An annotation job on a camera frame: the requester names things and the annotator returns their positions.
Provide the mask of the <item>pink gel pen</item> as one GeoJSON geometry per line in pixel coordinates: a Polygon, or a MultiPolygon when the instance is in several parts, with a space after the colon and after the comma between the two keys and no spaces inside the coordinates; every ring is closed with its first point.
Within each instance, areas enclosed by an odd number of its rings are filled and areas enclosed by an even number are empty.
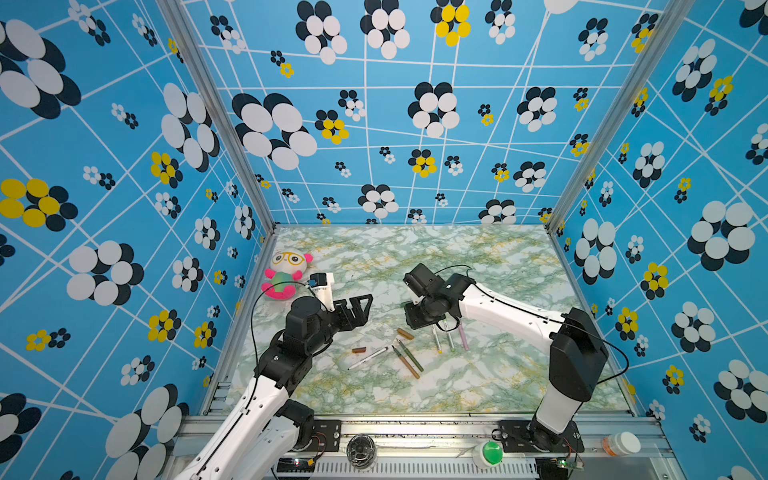
{"type": "Polygon", "coordinates": [[[460,324],[458,326],[458,331],[459,331],[459,334],[460,334],[461,343],[462,343],[462,346],[463,346],[464,350],[465,351],[470,351],[469,342],[468,342],[468,339],[466,337],[466,333],[465,333],[465,330],[464,330],[464,327],[463,327],[462,324],[460,324]]]}

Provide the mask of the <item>white pen yellow tip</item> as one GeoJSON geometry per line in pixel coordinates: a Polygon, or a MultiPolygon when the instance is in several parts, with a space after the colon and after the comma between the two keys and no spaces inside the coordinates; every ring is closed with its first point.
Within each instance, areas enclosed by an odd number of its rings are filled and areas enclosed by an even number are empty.
{"type": "Polygon", "coordinates": [[[433,338],[434,338],[434,341],[435,341],[437,352],[438,352],[438,354],[442,354],[443,353],[443,349],[442,349],[442,346],[441,346],[441,343],[440,343],[440,339],[439,339],[439,336],[438,336],[438,330],[437,330],[437,328],[435,326],[432,327],[432,334],[433,334],[433,338]]]}

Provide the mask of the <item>green gel pen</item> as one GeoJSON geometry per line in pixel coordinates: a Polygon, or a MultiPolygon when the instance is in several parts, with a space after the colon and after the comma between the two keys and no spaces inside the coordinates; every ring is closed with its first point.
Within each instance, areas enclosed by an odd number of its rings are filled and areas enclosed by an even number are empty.
{"type": "Polygon", "coordinates": [[[413,353],[407,348],[407,346],[402,341],[400,341],[400,340],[398,340],[398,343],[399,343],[400,347],[402,348],[403,352],[405,353],[406,357],[415,366],[417,371],[424,372],[423,366],[419,363],[419,361],[416,359],[416,357],[413,355],[413,353]]]}

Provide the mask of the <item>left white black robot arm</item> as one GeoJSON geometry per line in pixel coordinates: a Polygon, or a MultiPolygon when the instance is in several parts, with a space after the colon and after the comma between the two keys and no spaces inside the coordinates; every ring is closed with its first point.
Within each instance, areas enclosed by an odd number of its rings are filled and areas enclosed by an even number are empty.
{"type": "Polygon", "coordinates": [[[339,332],[364,326],[371,294],[326,306],[295,299],[285,328],[261,355],[243,396],[178,479],[262,479],[294,447],[311,442],[314,410],[291,398],[316,354],[339,332]]]}

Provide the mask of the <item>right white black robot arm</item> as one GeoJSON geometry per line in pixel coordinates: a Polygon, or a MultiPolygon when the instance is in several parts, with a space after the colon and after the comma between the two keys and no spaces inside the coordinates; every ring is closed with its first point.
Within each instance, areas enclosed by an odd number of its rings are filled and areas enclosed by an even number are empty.
{"type": "Polygon", "coordinates": [[[594,394],[608,361],[608,347],[585,311],[565,313],[532,306],[453,274],[444,279],[420,263],[404,275],[411,292],[404,304],[412,329],[449,317],[469,319],[509,333],[545,354],[549,361],[546,392],[527,426],[526,440],[541,451],[562,441],[575,414],[594,394]]]}

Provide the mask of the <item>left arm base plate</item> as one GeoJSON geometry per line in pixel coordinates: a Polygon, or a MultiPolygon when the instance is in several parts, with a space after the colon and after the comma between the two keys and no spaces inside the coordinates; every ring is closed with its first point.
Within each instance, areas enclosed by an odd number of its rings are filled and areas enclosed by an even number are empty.
{"type": "Polygon", "coordinates": [[[294,452],[338,452],[342,422],[336,419],[314,419],[299,427],[294,452]]]}

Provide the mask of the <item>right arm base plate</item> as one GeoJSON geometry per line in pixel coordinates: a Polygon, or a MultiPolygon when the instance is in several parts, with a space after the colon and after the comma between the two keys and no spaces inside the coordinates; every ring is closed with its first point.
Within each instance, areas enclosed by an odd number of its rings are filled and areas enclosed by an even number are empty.
{"type": "Polygon", "coordinates": [[[574,421],[559,434],[529,420],[502,420],[491,432],[505,453],[541,453],[565,455],[585,451],[581,434],[574,421]]]}

